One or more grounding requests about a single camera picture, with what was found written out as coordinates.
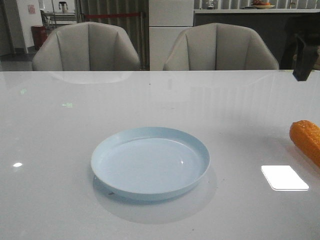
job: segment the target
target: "white table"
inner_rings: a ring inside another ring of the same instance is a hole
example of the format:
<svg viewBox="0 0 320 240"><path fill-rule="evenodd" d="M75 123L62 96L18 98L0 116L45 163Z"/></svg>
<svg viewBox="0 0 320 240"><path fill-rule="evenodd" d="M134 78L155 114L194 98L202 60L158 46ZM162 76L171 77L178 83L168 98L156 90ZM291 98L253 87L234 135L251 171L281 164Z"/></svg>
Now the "white table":
<svg viewBox="0 0 320 240"><path fill-rule="evenodd" d="M320 239L320 168L289 138L292 122L320 126L319 103L319 71L0 72L0 238ZM196 188L147 203L102 187L95 147L145 126L206 145ZM265 165L291 166L309 190L273 190Z"/></svg>

